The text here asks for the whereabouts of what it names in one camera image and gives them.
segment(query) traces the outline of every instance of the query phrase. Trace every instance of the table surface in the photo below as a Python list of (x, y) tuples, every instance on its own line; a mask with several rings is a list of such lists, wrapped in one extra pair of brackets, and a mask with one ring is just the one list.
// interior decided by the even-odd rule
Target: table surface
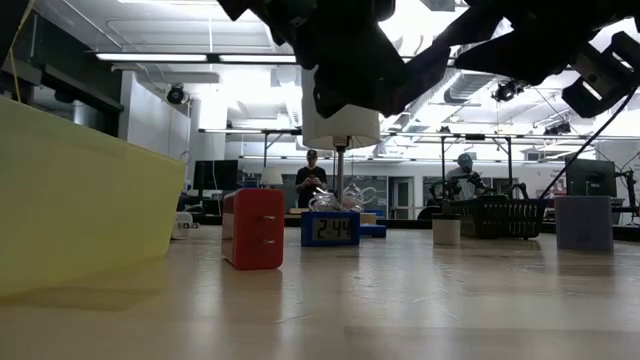
[(640, 247), (558, 252), (555, 238), (433, 245), (390, 230), (239, 272), (220, 228), (165, 259), (0, 303), (0, 359), (636, 359)]

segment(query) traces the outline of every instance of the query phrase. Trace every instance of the man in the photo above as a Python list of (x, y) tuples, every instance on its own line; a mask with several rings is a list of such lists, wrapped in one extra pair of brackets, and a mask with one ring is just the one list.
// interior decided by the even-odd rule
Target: man
[(469, 176), (473, 175), (473, 159), (467, 153), (460, 154), (458, 156), (458, 167), (450, 170), (445, 176), (445, 180), (458, 179), (458, 185), (462, 189), (458, 195), (455, 196), (456, 200), (471, 200), (476, 196), (480, 190), (468, 181)]
[(307, 151), (307, 166), (298, 170), (296, 175), (296, 191), (298, 192), (298, 207), (309, 207), (309, 201), (317, 188), (325, 190), (327, 188), (327, 174), (324, 169), (316, 166), (318, 152)]

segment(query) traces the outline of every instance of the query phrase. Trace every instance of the fluorescent light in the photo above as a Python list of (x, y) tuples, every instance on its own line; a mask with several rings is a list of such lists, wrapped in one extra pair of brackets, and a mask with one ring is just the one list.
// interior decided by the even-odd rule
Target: fluorescent light
[(218, 5), (212, 0), (118, 0), (123, 4), (152, 4), (152, 5)]
[(136, 54), (136, 53), (99, 53), (98, 59), (103, 61), (127, 62), (207, 62), (204, 54)]
[(206, 133), (214, 134), (261, 134), (262, 130), (257, 129), (204, 129)]
[(295, 55), (220, 55), (220, 62), (295, 64)]

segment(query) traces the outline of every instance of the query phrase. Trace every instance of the white wall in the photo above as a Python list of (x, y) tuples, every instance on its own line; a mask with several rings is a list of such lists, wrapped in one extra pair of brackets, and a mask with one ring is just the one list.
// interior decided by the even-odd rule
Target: white wall
[(189, 149), (190, 119), (140, 85), (133, 72), (123, 73), (121, 102), (118, 137), (174, 159)]

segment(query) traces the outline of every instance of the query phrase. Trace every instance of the black monitor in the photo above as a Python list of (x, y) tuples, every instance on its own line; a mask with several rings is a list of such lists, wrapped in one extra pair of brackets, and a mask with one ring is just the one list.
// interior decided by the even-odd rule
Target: black monitor
[(618, 195), (616, 169), (611, 161), (576, 159), (567, 168), (567, 195), (610, 196)]
[(193, 188), (202, 190), (236, 190), (238, 160), (196, 161)]

